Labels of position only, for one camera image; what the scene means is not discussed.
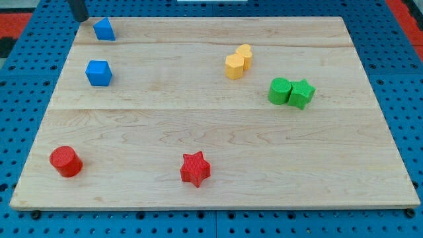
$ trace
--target wooden plank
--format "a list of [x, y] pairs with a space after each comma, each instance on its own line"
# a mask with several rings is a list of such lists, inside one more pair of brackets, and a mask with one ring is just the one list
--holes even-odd
[[[116, 42], [95, 38], [98, 20], [80, 26], [14, 209], [419, 205], [341, 18], [111, 19]], [[252, 68], [229, 80], [225, 56], [244, 43]], [[89, 85], [91, 59], [108, 60], [109, 87]], [[271, 104], [275, 77], [307, 78], [314, 99], [305, 110]], [[76, 177], [61, 178], [48, 164], [61, 145], [84, 161]], [[199, 150], [212, 176], [195, 188], [180, 181], [179, 168], [183, 153]]]

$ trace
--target red star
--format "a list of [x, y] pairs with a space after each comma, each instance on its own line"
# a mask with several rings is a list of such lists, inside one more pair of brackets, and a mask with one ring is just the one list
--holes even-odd
[[204, 179], [210, 177], [210, 164], [204, 160], [202, 151], [193, 155], [184, 154], [180, 177], [184, 182], [192, 182], [197, 188]]

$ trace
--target blue cube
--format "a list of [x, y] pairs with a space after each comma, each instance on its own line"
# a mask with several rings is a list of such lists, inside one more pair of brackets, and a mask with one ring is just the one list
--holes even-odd
[[114, 37], [112, 25], [108, 21], [107, 17], [94, 25], [94, 31], [97, 35], [97, 39], [99, 40], [116, 40]]
[[90, 60], [85, 74], [91, 86], [109, 86], [112, 79], [112, 71], [104, 60]]

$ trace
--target green cylinder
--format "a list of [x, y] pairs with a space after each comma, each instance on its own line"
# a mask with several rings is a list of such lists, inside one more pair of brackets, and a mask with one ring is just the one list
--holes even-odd
[[291, 90], [291, 82], [284, 78], [275, 78], [270, 84], [269, 101], [276, 105], [282, 105], [288, 101]]

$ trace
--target green star block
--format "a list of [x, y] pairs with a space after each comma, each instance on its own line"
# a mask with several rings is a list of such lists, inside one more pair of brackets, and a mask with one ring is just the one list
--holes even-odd
[[291, 94], [291, 82], [284, 78], [275, 78], [270, 84], [268, 99], [271, 103], [281, 105], [288, 101]]
[[316, 89], [311, 86], [306, 79], [299, 82], [291, 82], [292, 92], [288, 100], [288, 105], [296, 106], [304, 110], [305, 105], [311, 101]]

